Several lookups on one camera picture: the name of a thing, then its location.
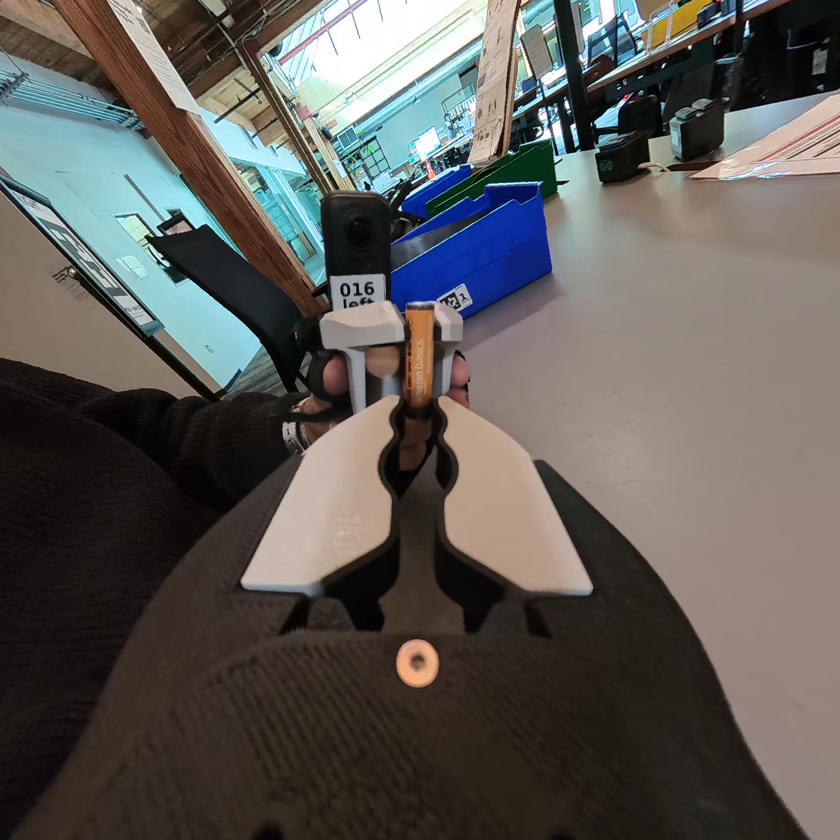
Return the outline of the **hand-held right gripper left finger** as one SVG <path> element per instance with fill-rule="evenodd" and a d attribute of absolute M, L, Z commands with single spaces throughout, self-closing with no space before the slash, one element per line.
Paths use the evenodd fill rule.
<path fill-rule="evenodd" d="M 320 595 L 392 543 L 394 496 L 381 464 L 401 405 L 384 397 L 310 447 L 244 572 L 245 590 Z"/>

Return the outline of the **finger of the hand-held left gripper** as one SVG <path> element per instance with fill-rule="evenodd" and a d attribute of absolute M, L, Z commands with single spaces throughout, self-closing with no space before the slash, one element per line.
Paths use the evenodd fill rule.
<path fill-rule="evenodd" d="M 449 305 L 434 303 L 434 382 L 433 397 L 444 396 L 452 385 L 455 353 L 463 340 L 461 315 Z"/>
<path fill-rule="evenodd" d="M 399 371 L 406 341 L 403 315 L 391 301 L 330 311 L 319 324 L 325 350 L 340 353 L 346 362 L 353 409 L 368 406 L 368 380 L 383 381 L 384 396 L 399 394 Z"/>

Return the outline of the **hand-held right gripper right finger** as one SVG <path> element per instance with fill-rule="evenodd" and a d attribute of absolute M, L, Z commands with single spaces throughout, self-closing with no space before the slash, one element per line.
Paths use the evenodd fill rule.
<path fill-rule="evenodd" d="M 529 453 L 449 397 L 438 400 L 444 551 L 505 594 L 589 596 L 593 582 Z"/>

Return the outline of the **orange battery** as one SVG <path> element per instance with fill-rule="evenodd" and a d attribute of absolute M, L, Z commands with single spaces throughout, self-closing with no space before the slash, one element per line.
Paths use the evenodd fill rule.
<path fill-rule="evenodd" d="M 431 301 L 406 304 L 404 396 L 407 415 L 414 419 L 429 415 L 434 386 L 435 305 Z"/>

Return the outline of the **person's left forearm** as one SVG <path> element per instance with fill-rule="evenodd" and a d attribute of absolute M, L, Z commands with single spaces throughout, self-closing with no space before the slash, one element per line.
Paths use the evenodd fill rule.
<path fill-rule="evenodd" d="M 290 455 L 304 397 L 125 392 L 1 363 L 1 836 L 67 761 L 186 552 Z"/>

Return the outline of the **person's left hand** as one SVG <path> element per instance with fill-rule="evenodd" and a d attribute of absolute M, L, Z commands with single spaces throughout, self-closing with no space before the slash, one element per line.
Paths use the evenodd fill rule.
<path fill-rule="evenodd" d="M 403 364 L 403 352 L 388 345 L 367 350 L 364 358 L 366 372 L 380 379 L 398 373 Z M 307 415 L 309 418 L 320 416 L 338 407 L 349 397 L 349 369 L 341 353 L 321 354 L 310 364 L 308 377 L 310 395 L 294 406 L 294 414 Z M 447 396 L 469 407 L 469 367 L 460 352 L 456 352 L 453 358 Z M 345 416 L 345 411 L 342 411 L 339 416 L 324 422 L 311 419 L 304 421 L 296 417 L 284 423 L 284 441 L 292 454 L 299 454 L 338 426 Z M 431 453 L 431 435 L 428 421 L 406 420 L 400 447 L 400 469 L 403 473 L 413 473 L 424 465 Z"/>

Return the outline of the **plain blue bin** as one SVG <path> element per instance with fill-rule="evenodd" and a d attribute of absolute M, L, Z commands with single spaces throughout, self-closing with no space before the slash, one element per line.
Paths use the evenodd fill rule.
<path fill-rule="evenodd" d="M 402 201 L 400 211 L 424 221 L 428 220 L 431 217 L 431 211 L 427 209 L 427 205 L 457 184 L 470 178 L 472 174 L 473 168 L 469 164 L 460 164 L 438 173 L 434 179 L 413 190 Z"/>

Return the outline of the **blue bin with sticker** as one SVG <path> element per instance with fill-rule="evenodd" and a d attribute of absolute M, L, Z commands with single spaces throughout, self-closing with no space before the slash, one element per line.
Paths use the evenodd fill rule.
<path fill-rule="evenodd" d="M 436 301 L 463 319 L 548 275 L 540 182 L 490 184 L 392 245 L 392 300 Z"/>

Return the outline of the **black office chair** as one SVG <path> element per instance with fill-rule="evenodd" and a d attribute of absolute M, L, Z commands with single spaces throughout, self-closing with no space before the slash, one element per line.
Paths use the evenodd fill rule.
<path fill-rule="evenodd" d="M 307 383 L 301 366 L 308 346 L 298 327 L 308 319 L 298 305 L 209 226 L 150 243 L 257 337 L 287 391 L 299 393 L 298 385 Z"/>

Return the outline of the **green storage bin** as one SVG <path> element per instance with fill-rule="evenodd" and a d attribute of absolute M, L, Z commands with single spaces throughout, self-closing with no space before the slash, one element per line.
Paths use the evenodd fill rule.
<path fill-rule="evenodd" d="M 522 143 L 519 150 L 473 171 L 426 202 L 427 219 L 449 210 L 465 198 L 479 198 L 488 185 L 539 182 L 542 197 L 548 198 L 559 190 L 555 171 L 553 142 L 536 140 Z"/>

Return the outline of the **brown cardboard board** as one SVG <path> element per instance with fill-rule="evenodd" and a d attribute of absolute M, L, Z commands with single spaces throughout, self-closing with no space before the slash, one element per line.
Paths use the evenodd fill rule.
<path fill-rule="evenodd" d="M 489 1 L 478 61 L 476 119 L 468 163 L 482 168 L 509 152 L 518 74 L 519 1 Z"/>

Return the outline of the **black metal pole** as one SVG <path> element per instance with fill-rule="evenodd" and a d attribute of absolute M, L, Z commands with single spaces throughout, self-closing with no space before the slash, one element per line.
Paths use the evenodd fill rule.
<path fill-rule="evenodd" d="M 595 138 L 586 99 L 586 85 L 581 65 L 581 49 L 575 26 L 572 1 L 553 1 L 560 53 L 565 68 L 568 99 L 577 132 L 580 151 L 593 151 Z"/>

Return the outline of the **white paper notice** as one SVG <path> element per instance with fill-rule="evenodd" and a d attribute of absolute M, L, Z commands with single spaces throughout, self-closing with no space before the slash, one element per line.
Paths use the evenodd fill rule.
<path fill-rule="evenodd" d="M 173 105 L 184 112 L 200 116 L 201 109 L 194 96 L 178 75 L 136 4 L 130 1 L 107 3 Z"/>

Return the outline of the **black framed floor sign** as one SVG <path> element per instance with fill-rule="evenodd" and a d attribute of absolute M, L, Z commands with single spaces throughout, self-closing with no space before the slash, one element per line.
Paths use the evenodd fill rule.
<path fill-rule="evenodd" d="M 75 280 L 200 396 L 216 402 L 224 395 L 224 388 L 173 340 L 163 322 L 46 196 L 6 174 L 1 174 L 1 183 L 2 195 L 66 259 L 67 268 L 60 269 L 57 276 L 60 285 Z"/>

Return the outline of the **thick wooden post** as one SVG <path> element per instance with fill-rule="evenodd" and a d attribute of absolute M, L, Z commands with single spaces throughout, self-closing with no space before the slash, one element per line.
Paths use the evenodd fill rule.
<path fill-rule="evenodd" d="M 313 283 L 239 173 L 197 116 L 176 108 L 104 1 L 57 1 L 59 14 L 140 117 L 187 184 L 252 266 L 298 305 L 320 314 Z"/>

